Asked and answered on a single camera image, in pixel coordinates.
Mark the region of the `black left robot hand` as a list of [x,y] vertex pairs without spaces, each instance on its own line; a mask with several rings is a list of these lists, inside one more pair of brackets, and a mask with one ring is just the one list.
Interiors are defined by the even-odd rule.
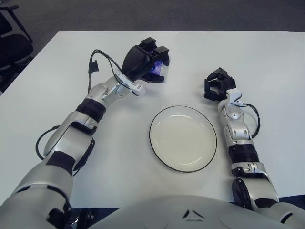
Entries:
[[169,49],[157,47],[156,40],[148,37],[133,46],[124,58],[121,72],[131,81],[164,83],[163,68],[169,67]]

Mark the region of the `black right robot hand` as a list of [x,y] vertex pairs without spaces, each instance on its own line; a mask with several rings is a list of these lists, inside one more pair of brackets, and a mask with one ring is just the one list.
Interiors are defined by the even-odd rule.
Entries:
[[204,98],[211,101],[227,99],[226,91],[236,88],[235,80],[222,68],[216,69],[204,80]]

